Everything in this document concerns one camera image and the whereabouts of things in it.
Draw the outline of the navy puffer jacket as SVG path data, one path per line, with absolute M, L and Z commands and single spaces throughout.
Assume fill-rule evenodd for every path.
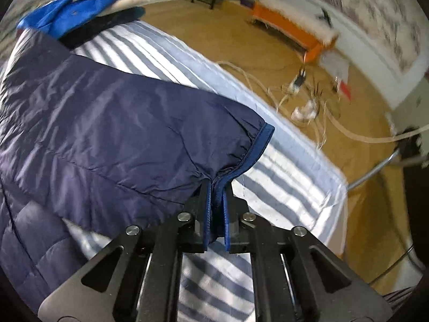
M 26 30 L 1 74 L 1 268 L 37 311 L 85 263 L 66 222 L 115 238 L 173 216 L 205 180 L 217 206 L 273 132 L 234 100 Z

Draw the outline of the blue white striped mattress pad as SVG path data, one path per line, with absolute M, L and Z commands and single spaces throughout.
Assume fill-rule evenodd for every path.
M 274 132 L 256 163 L 227 183 L 251 211 L 275 226 L 301 225 L 321 242 L 329 242 L 345 202 L 344 176 L 313 143 L 231 74 L 142 21 L 112 27 L 79 47 L 66 48 L 129 74 L 203 89 L 251 108 Z M 113 239 L 71 222 L 66 227 L 85 263 Z

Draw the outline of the orange bench with white cover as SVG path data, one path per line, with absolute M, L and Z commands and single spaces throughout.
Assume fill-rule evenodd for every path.
M 256 0 L 252 20 L 260 21 L 304 49 L 302 62 L 311 63 L 335 45 L 339 32 L 326 22 L 282 0 Z

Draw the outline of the bright blue garment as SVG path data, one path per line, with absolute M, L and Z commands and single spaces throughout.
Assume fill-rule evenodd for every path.
M 118 0 L 54 0 L 24 16 L 17 30 L 35 29 L 54 39 L 93 20 Z

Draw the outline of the cream folded garment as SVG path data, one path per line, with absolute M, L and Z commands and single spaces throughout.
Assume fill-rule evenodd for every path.
M 104 9 L 97 16 L 102 17 L 108 14 L 113 14 L 115 12 L 121 12 L 125 9 L 129 9 L 132 7 L 141 7 L 143 4 L 148 3 L 149 0 L 117 0 L 112 5 Z

